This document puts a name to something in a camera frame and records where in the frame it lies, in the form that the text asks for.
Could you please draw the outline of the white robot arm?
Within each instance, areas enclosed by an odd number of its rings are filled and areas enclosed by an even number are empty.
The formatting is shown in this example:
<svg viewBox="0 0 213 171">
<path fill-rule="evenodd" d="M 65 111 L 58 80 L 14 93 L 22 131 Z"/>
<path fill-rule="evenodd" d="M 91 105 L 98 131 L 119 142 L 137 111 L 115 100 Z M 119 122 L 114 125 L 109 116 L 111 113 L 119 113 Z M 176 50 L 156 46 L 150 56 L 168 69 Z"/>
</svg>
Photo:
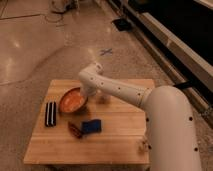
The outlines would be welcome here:
<svg viewBox="0 0 213 171">
<path fill-rule="evenodd" d="M 146 113 L 150 171 L 202 171 L 195 121 L 186 95 L 173 86 L 148 88 L 103 76 L 99 63 L 79 72 L 81 92 L 97 89 Z"/>
</svg>

